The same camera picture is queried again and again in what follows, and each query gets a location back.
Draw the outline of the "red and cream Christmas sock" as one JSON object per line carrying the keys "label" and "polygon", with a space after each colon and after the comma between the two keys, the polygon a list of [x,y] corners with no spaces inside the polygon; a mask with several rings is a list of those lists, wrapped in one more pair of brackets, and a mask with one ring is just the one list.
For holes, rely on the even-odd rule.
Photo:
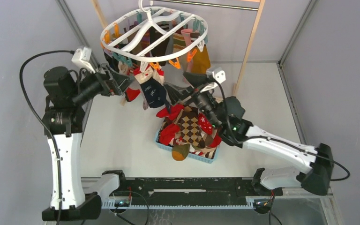
{"label": "red and cream Christmas sock", "polygon": [[134,101],[139,95],[141,91],[139,89],[128,88],[125,92],[125,99],[127,102]]}

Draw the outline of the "navy sock with lettering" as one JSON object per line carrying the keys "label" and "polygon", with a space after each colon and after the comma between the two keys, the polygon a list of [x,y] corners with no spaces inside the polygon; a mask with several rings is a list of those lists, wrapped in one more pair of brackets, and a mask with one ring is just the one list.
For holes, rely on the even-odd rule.
{"label": "navy sock with lettering", "polygon": [[143,72],[140,68],[134,70],[134,76],[139,83],[141,92],[143,93],[146,108],[159,108],[165,105],[166,90],[162,84],[154,78],[158,72],[151,66],[148,66]]}

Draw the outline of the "teal clothespin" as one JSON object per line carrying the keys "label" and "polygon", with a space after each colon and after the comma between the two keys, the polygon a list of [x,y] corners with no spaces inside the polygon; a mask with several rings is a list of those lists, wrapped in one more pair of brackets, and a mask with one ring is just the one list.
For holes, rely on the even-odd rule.
{"label": "teal clothespin", "polygon": [[131,58],[125,57],[123,55],[117,54],[115,52],[112,52],[112,56],[118,61],[118,62],[122,62],[123,64],[126,64],[127,66],[129,66],[130,68],[133,67],[133,62]]}

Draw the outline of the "white clothespin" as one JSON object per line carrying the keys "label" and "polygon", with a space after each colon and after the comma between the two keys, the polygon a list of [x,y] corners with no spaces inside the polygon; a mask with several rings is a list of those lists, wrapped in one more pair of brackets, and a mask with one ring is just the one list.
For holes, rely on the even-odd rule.
{"label": "white clothespin", "polygon": [[202,40],[201,42],[198,42],[196,47],[198,48],[198,50],[202,53],[204,51],[204,47],[205,47],[205,41]]}

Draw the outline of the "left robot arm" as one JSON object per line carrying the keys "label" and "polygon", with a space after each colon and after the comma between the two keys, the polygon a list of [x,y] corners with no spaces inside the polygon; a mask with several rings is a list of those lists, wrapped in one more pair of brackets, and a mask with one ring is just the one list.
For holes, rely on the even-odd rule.
{"label": "left robot arm", "polygon": [[45,135],[52,156],[52,198],[42,212],[44,221],[81,221],[99,218],[102,203],[112,192],[123,195],[128,189],[122,170],[102,173],[89,188],[83,188],[80,175],[80,146],[83,138],[83,105],[97,95],[122,95],[133,78],[113,70],[86,72],[76,81],[64,67],[44,74],[48,106],[43,116]]}

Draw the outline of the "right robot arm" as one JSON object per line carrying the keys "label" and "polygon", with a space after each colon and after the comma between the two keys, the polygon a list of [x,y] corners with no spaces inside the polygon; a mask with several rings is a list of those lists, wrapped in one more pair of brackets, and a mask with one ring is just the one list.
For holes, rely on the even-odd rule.
{"label": "right robot arm", "polygon": [[302,188],[314,195],[327,195],[334,167],[330,146],[304,145],[271,134],[243,119],[245,109],[240,101],[235,96],[225,96],[221,80],[215,75],[185,72],[184,76],[190,83],[188,87],[164,83],[172,104],[194,104],[219,129],[219,136],[227,145],[256,150],[290,164],[279,169],[257,169],[252,179],[256,194]]}

